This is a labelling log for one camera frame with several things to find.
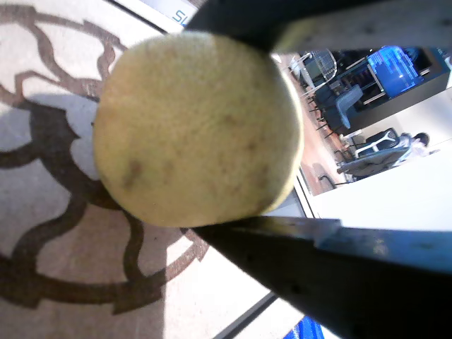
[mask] chair leg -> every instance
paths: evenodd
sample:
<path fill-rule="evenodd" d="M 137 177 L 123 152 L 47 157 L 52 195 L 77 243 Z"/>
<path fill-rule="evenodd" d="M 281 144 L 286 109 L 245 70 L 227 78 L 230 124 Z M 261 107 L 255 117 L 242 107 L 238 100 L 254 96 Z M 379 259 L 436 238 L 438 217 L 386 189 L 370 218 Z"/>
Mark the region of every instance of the chair leg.
<path fill-rule="evenodd" d="M 330 185 L 333 187 L 333 189 L 336 189 L 336 184 L 331 180 L 331 178 L 328 175 L 321 175 L 319 177 L 319 181 L 321 182 L 323 179 L 326 179 L 327 182 L 330 183 Z"/>
<path fill-rule="evenodd" d="M 318 131 L 319 129 L 322 129 L 323 127 L 325 127 L 325 126 L 327 126 L 327 125 L 328 125 L 328 124 L 324 124 L 324 125 L 318 127 L 318 128 L 317 128 L 317 131 Z"/>
<path fill-rule="evenodd" d="M 319 177 L 319 181 L 321 182 L 323 179 L 326 179 L 329 183 L 330 183 L 330 185 L 334 188 L 334 189 L 337 189 L 337 186 L 339 186 L 339 185 L 348 185 L 349 184 L 349 182 L 339 182 L 339 183 L 335 183 L 335 182 L 333 182 L 333 180 L 331 180 L 331 178 L 328 176 L 328 175 L 321 175 L 320 177 Z"/>
<path fill-rule="evenodd" d="M 325 138 L 328 138 L 329 136 L 332 136 L 334 133 L 336 133 L 337 131 L 338 131 L 338 129 L 340 128 L 341 126 L 339 126 L 338 128 L 336 128 L 336 129 L 333 129 L 332 131 L 331 131 L 331 133 L 329 133 Z"/>

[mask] computer monitor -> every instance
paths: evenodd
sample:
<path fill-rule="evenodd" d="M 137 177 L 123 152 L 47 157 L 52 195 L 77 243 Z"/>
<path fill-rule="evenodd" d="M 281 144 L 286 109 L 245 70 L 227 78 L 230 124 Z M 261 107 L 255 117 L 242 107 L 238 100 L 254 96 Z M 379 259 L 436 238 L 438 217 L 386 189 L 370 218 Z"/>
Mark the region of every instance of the computer monitor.
<path fill-rule="evenodd" d="M 369 55 L 367 61 L 389 97 L 396 97 L 424 80 L 399 46 L 385 46 Z"/>

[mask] floor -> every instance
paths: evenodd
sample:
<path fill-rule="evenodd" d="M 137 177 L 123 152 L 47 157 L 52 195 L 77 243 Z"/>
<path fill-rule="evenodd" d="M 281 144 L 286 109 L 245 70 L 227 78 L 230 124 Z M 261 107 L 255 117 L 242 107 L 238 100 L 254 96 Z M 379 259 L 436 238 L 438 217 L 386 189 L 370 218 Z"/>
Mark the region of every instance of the floor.
<path fill-rule="evenodd" d="M 103 83 L 154 36 L 103 0 L 2 1 L 0 338 L 213 338 L 268 293 L 192 231 L 121 210 L 98 179 Z M 241 338 L 282 338 L 302 317 L 275 302 Z"/>
<path fill-rule="evenodd" d="M 335 183 L 345 181 L 344 176 L 336 172 L 338 168 L 336 163 L 343 161 L 343 159 L 340 159 L 340 155 L 335 155 L 334 153 L 334 151 L 342 150 L 343 147 L 336 134 L 325 138 L 331 132 L 328 127 L 317 131 L 317 128 L 322 125 L 316 120 L 319 112 L 309 111 L 315 108 L 315 104 L 308 104 L 309 97 L 305 95 L 304 89 L 287 68 L 292 57 L 293 55 L 280 56 L 281 63 L 278 65 L 283 72 L 289 75 L 303 106 L 304 153 L 301 168 L 307 181 L 308 189 L 313 196 L 316 196 L 333 189 L 328 180 L 320 180 L 319 177 L 328 175 Z"/>

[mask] metal chair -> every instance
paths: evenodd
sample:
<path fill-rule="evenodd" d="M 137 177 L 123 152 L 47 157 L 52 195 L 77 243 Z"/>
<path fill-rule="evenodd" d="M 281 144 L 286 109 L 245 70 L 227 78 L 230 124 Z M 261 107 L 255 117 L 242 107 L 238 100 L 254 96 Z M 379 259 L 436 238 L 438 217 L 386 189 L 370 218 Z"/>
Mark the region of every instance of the metal chair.
<path fill-rule="evenodd" d="M 351 90 L 348 90 L 347 92 L 344 92 L 337 97 L 335 106 L 338 111 L 340 121 L 342 124 L 334 129 L 332 129 L 332 132 L 329 133 L 325 138 L 328 138 L 331 134 L 335 133 L 338 129 L 340 129 L 343 126 L 346 129 L 350 128 L 350 120 L 348 119 L 347 111 L 349 110 L 349 108 L 351 108 L 351 106 L 353 106 L 362 97 L 362 94 L 363 93 L 362 93 L 360 86 L 355 85 L 352 87 Z M 323 127 L 325 127 L 327 125 L 328 125 L 328 120 L 327 120 L 326 124 L 318 127 L 317 130 L 322 129 Z"/>
<path fill-rule="evenodd" d="M 304 60 L 308 58 L 312 58 L 315 61 L 319 69 L 319 73 L 325 80 L 324 82 L 314 85 L 314 82 L 306 68 L 306 65 L 304 64 Z M 301 80 L 301 77 L 303 77 L 306 84 L 311 88 L 302 95 L 302 97 L 304 97 L 305 95 L 316 92 L 319 88 L 323 87 L 329 81 L 331 81 L 338 71 L 338 66 L 333 54 L 328 49 L 325 49 L 321 51 L 308 52 L 301 56 L 299 59 L 293 58 L 290 62 L 289 69 L 293 73 L 296 72 L 295 76 L 298 77 L 299 80 Z"/>

